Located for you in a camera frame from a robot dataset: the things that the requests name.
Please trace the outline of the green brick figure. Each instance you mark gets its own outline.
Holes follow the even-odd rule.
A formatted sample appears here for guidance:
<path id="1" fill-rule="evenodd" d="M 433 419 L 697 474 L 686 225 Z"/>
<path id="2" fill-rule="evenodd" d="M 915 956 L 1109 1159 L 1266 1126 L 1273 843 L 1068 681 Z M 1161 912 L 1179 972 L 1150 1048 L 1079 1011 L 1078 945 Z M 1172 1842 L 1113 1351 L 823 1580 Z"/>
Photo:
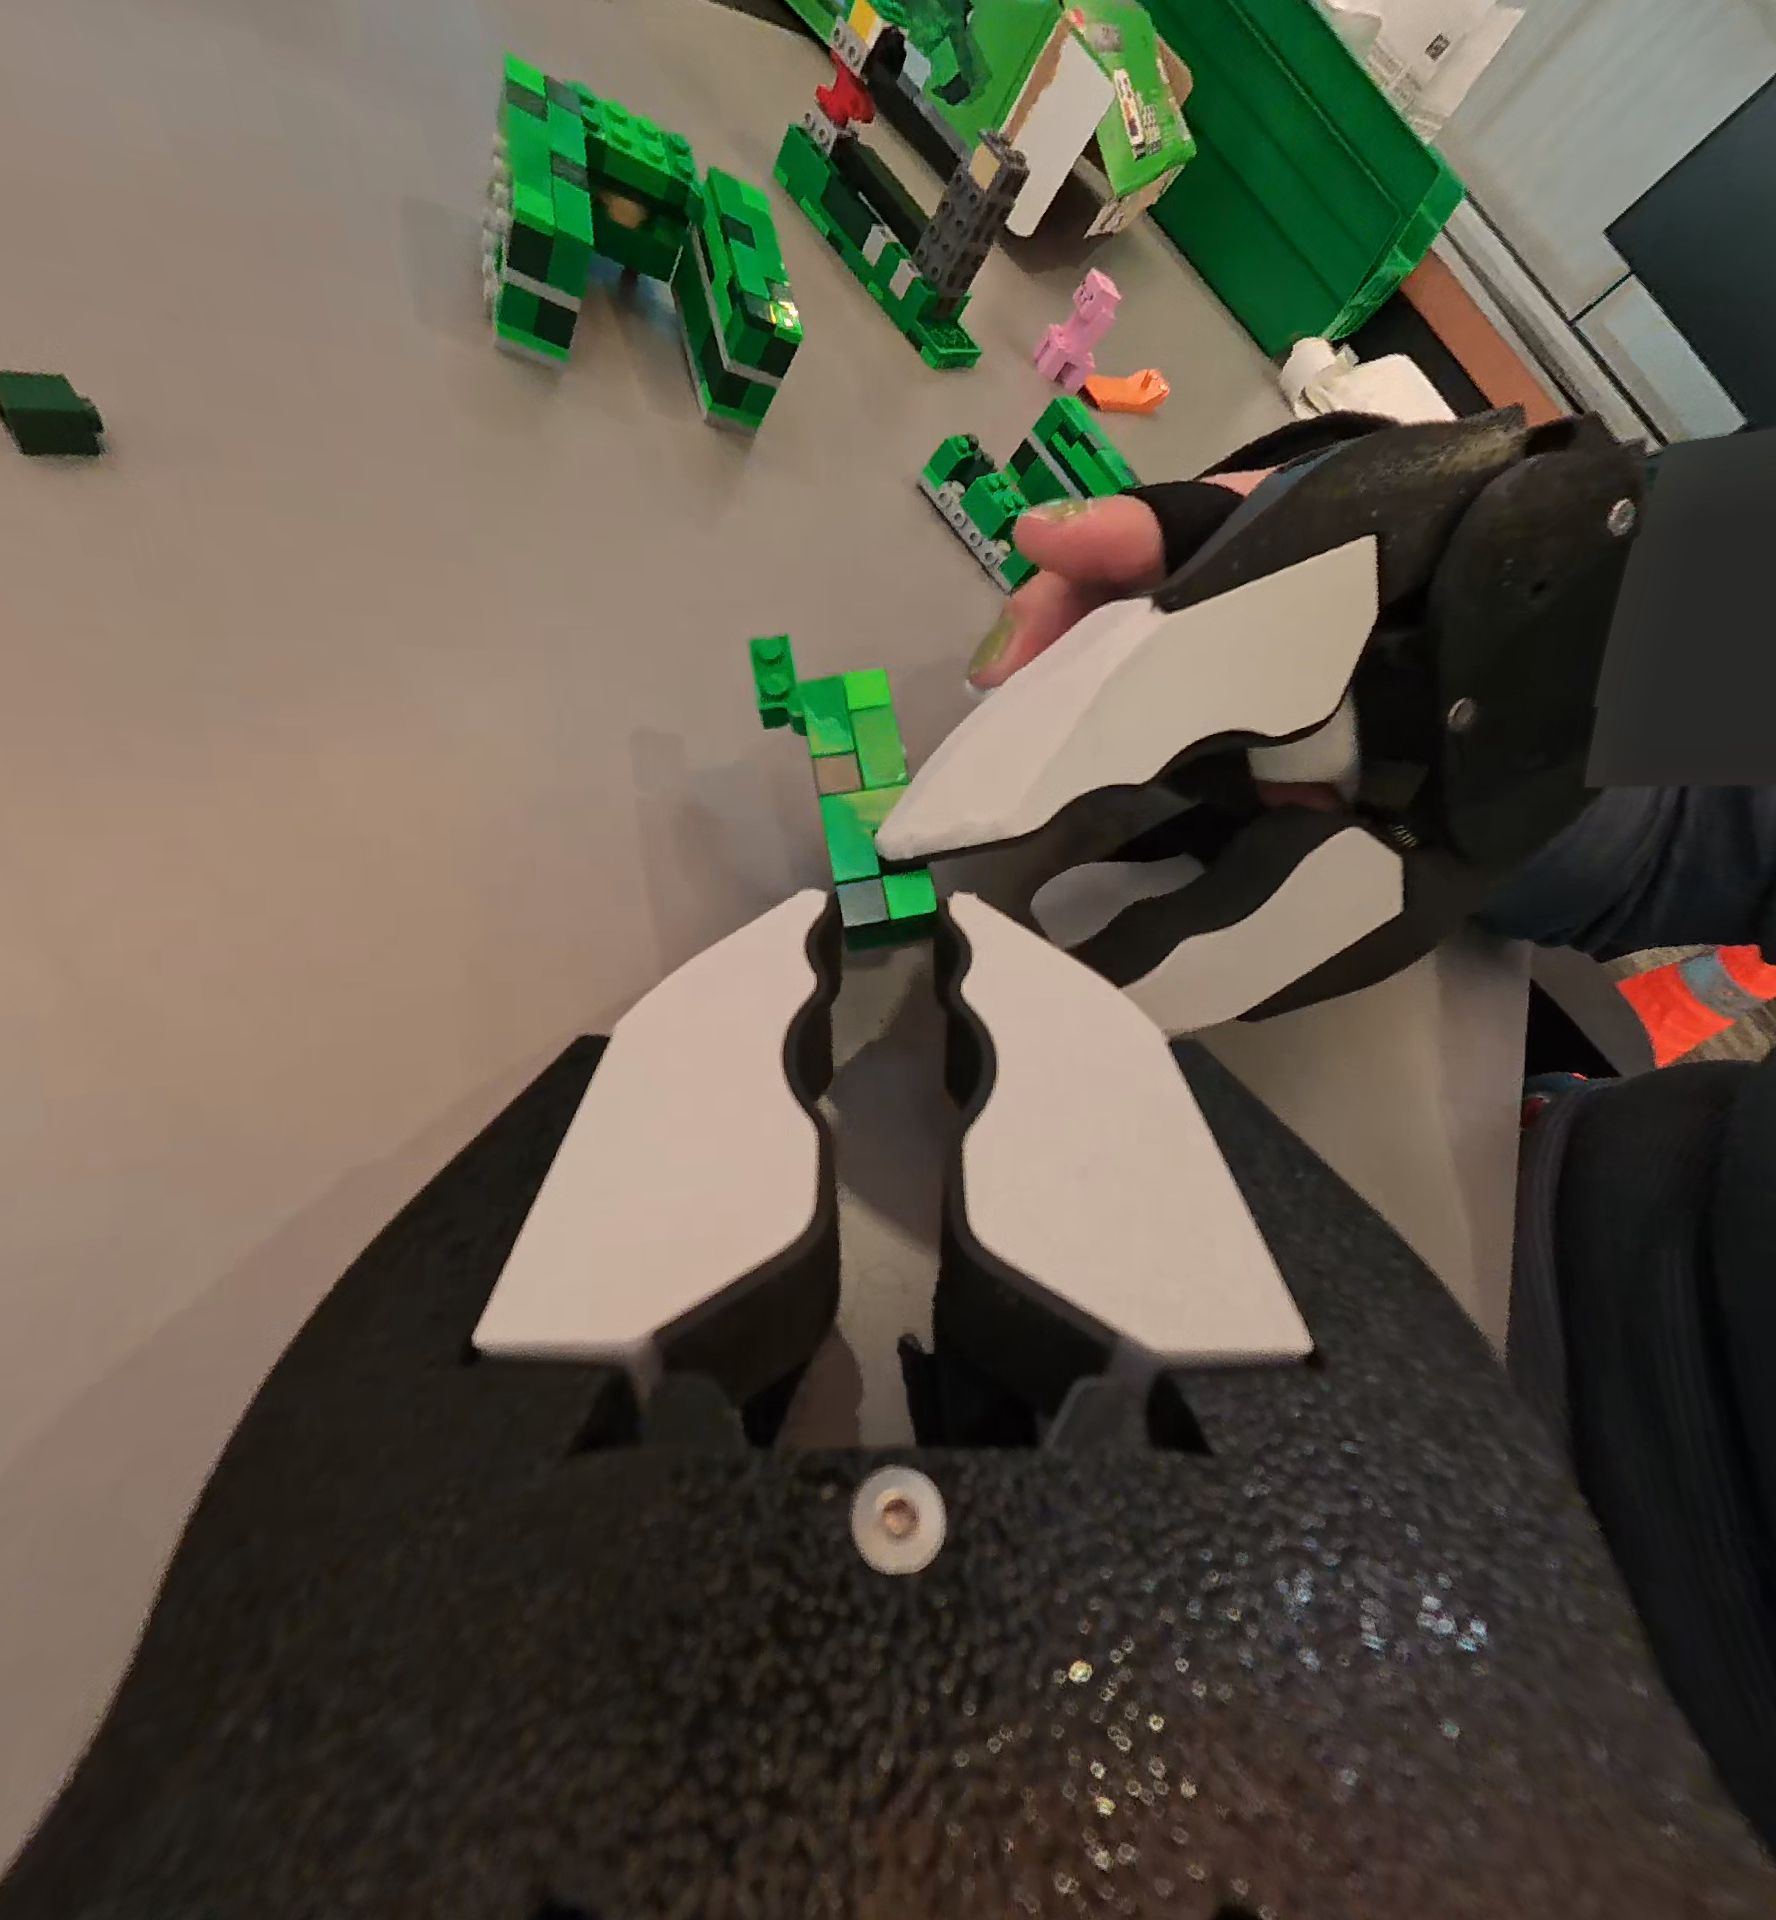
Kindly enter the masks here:
<path id="1" fill-rule="evenodd" d="M 1061 1 L 802 3 L 826 53 L 913 144 L 965 156 L 1006 132 Z"/>

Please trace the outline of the green cardboard box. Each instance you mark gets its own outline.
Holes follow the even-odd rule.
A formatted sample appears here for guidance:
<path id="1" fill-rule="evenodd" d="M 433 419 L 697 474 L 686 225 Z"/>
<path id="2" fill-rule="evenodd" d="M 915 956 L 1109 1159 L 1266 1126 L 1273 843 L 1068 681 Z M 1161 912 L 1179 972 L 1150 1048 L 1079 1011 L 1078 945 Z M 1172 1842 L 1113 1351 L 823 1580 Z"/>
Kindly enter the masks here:
<path id="1" fill-rule="evenodd" d="M 1042 29 L 998 121 L 1028 166 L 1006 228 L 1033 236 L 1087 164 L 1096 186 L 1085 236 L 1122 232 L 1194 156 L 1181 110 L 1188 68 L 1140 3 L 1035 3 L 1035 14 Z"/>

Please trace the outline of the person's dark clothing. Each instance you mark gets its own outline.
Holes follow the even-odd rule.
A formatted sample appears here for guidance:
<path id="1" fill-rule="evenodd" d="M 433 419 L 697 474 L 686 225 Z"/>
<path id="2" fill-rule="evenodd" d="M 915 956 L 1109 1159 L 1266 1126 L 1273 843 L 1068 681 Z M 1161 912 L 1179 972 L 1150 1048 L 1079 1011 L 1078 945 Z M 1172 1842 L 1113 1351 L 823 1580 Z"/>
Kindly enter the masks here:
<path id="1" fill-rule="evenodd" d="M 1776 1046 L 1524 1091 L 1506 1364 L 1776 1860 Z"/>

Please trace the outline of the long green brick assembly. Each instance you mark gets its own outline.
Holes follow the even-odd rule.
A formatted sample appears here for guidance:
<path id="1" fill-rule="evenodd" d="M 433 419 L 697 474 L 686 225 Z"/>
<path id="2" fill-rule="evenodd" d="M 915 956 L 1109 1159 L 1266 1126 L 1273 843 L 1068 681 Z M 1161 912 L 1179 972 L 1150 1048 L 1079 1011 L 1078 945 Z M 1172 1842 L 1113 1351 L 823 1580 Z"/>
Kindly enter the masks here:
<path id="1" fill-rule="evenodd" d="M 886 672 L 801 677 L 782 633 L 751 636 L 745 653 L 760 725 L 804 742 L 847 947 L 928 939 L 939 912 L 930 867 L 882 862 L 876 851 L 908 784 Z"/>

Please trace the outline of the person's right hand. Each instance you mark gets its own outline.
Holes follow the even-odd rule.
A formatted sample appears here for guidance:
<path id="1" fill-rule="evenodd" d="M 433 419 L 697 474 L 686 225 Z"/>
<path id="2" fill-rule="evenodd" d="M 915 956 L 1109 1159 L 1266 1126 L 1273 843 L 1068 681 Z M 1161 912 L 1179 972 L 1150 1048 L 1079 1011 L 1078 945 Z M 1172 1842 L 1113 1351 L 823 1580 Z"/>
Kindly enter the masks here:
<path id="1" fill-rule="evenodd" d="M 1006 684 L 1090 612 L 1146 596 L 1168 574 L 1159 515 L 1135 491 L 1030 509 L 1018 516 L 1015 544 L 1033 574 L 970 655 L 974 694 Z"/>

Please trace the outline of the dark green square brick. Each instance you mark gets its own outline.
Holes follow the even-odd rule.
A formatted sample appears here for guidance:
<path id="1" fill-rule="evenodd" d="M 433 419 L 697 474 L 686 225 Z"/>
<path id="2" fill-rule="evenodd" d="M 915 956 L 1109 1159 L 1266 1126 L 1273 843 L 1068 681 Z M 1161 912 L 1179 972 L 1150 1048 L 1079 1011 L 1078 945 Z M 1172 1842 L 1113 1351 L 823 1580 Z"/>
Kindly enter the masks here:
<path id="1" fill-rule="evenodd" d="M 0 420 L 25 457 L 94 459 L 103 452 L 101 411 L 53 371 L 0 369 Z"/>

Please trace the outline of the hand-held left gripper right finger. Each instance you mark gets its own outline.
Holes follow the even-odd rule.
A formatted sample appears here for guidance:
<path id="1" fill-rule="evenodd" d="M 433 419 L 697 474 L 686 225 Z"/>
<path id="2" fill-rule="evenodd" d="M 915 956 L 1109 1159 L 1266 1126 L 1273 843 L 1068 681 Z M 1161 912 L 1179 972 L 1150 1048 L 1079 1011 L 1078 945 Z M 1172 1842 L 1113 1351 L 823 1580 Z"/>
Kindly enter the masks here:
<path id="1" fill-rule="evenodd" d="M 1157 1020 L 970 893 L 934 924 L 934 993 L 945 1351 L 1039 1419 L 1090 1379 L 1151 1395 L 1314 1355 Z"/>

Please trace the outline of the orange grey cloth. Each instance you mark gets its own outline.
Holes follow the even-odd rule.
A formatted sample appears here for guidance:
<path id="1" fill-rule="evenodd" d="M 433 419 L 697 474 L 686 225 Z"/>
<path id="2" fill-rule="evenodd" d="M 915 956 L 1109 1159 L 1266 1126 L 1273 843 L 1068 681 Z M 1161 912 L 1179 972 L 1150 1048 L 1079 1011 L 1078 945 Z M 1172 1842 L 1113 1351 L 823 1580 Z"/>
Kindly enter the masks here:
<path id="1" fill-rule="evenodd" d="M 1776 963 L 1759 947 L 1650 947 L 1609 961 L 1659 1068 L 1757 1061 L 1776 1046 Z"/>

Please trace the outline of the grey desk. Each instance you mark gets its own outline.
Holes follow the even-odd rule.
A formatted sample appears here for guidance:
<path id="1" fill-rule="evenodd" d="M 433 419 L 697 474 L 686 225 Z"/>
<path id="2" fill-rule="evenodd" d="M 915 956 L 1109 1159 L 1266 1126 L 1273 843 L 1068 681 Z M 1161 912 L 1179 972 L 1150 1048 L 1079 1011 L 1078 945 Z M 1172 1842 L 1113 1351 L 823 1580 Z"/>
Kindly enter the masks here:
<path id="1" fill-rule="evenodd" d="M 321 1294 L 575 1035 L 817 882 L 742 644 L 884 666 L 910 749 L 998 598 L 915 492 L 1011 446 L 1066 192 L 934 374 L 784 197 L 745 439 L 655 291 L 550 374 L 478 282 L 505 49 L 764 180 L 823 55 L 712 3 L 0 3 L 0 1873 Z"/>

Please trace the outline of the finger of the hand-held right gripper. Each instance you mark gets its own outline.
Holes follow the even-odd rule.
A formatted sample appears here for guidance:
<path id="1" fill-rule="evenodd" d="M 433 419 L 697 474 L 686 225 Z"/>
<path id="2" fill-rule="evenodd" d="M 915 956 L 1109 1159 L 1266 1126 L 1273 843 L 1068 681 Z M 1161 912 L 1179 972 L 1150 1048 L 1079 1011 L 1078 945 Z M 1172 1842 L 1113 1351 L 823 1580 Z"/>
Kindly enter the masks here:
<path id="1" fill-rule="evenodd" d="M 1428 864 L 1353 817 L 1168 817 L 1030 895 L 1030 924 L 1166 1035 L 1268 1020 L 1428 952 Z"/>
<path id="2" fill-rule="evenodd" d="M 1070 803 L 1153 780 L 1183 753 L 1310 732 L 1340 707 L 1380 612 L 1377 539 L 1225 590 L 1087 614 L 987 692 L 874 832 L 886 862 L 1028 836 Z"/>

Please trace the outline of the small green brick assembly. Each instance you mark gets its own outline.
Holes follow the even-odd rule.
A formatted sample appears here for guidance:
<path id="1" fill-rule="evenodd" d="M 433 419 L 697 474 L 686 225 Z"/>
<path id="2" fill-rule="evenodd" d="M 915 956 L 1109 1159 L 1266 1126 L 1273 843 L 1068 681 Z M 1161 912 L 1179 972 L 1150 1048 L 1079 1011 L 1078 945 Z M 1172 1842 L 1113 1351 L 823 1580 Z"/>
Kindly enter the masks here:
<path id="1" fill-rule="evenodd" d="M 1138 485 L 1109 433 L 1078 396 L 1054 396 L 1006 461 L 970 433 L 952 433 L 922 463 L 917 491 L 994 587 L 1009 594 L 1035 572 L 1015 548 L 1020 515 L 1066 498 L 1113 496 Z"/>

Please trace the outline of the large green brick model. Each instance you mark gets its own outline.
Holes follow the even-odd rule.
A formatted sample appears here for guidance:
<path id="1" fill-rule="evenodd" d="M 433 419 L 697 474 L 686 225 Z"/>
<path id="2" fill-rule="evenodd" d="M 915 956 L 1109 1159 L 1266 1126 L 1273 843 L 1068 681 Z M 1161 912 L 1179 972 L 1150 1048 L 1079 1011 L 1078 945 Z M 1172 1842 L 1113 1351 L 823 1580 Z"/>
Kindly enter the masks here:
<path id="1" fill-rule="evenodd" d="M 762 190 L 699 166 L 677 131 L 514 53 L 478 252 L 494 347 L 535 365 L 568 361 L 594 267 L 660 284 L 701 417 L 745 435 L 804 341 Z"/>

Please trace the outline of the pink pig figure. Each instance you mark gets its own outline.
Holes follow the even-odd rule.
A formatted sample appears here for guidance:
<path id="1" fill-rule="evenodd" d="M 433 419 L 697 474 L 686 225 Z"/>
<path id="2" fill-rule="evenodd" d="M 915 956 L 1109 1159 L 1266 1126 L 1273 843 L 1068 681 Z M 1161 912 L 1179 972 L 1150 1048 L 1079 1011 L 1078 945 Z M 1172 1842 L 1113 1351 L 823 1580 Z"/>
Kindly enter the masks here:
<path id="1" fill-rule="evenodd" d="M 1083 275 L 1066 319 L 1050 323 L 1030 350 L 1030 365 L 1046 382 L 1078 393 L 1094 374 L 1094 348 L 1111 332 L 1120 306 L 1120 288 L 1103 271 Z"/>

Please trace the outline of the green plate with grey tower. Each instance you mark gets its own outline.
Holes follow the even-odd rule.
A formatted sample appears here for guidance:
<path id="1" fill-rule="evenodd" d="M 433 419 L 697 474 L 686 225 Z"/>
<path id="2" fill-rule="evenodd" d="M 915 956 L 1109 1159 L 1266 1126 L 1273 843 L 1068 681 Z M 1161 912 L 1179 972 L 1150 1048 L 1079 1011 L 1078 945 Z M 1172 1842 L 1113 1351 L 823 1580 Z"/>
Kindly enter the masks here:
<path id="1" fill-rule="evenodd" d="M 880 156 L 821 108 L 778 144 L 775 179 L 895 332 L 937 371 L 970 369 L 963 310 L 1028 179 L 1028 158 L 989 131 L 922 212 Z"/>

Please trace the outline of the person's right forearm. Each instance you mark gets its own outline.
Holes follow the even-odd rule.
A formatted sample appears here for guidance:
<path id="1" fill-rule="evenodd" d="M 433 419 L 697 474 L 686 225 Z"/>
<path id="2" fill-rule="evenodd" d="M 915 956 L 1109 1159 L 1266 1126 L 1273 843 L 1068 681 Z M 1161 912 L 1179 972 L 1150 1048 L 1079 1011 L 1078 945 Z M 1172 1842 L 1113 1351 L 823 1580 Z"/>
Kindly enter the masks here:
<path id="1" fill-rule="evenodd" d="M 1600 961 L 1753 947 L 1776 963 L 1776 784 L 1609 786 L 1493 889 L 1474 923 Z"/>

